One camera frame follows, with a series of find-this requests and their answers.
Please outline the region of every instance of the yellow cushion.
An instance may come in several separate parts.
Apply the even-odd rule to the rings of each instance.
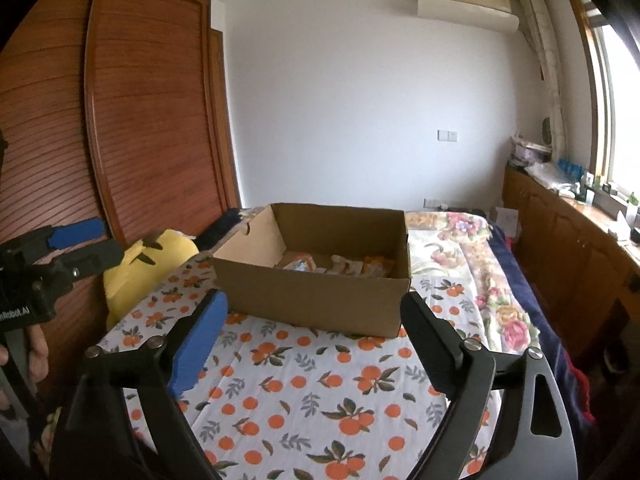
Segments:
[[[121,264],[103,275],[109,308],[107,330],[144,300],[167,274],[196,254],[196,244],[171,229],[153,242],[138,240],[134,243],[124,252]]]

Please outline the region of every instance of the open cardboard box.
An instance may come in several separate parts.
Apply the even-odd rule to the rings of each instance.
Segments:
[[[332,254],[350,260],[384,256],[396,265],[388,278],[275,267],[301,252],[310,253],[318,266],[327,266]],[[233,310],[333,332],[398,335],[400,299],[411,281],[402,211],[271,204],[213,259]]]

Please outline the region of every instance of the window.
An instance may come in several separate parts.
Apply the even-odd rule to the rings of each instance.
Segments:
[[[624,195],[640,195],[640,70],[590,0],[569,0],[587,57],[591,86],[590,171]]]

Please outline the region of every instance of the navy blue blanket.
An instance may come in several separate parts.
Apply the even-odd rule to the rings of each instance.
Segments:
[[[578,460],[580,460],[582,453],[589,445],[588,440],[591,432],[594,430],[594,424],[584,414],[584,399],[587,393],[581,391],[582,385],[572,372],[573,366],[567,358],[562,342],[546,320],[529,283],[507,247],[504,232],[495,224],[492,225],[494,235],[489,240],[489,246],[507,276],[513,296],[529,314],[533,325],[540,330],[540,346],[558,383],[558,389],[562,395],[569,424],[574,434]]]

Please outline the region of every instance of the human hand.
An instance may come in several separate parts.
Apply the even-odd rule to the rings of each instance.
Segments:
[[[44,338],[44,332],[40,325],[31,325],[27,328],[27,337],[31,350],[29,352],[29,377],[33,383],[39,383],[49,373],[49,347]],[[8,350],[0,345],[0,366],[4,366],[9,360]],[[0,410],[9,409],[9,399],[3,392],[0,392]]]

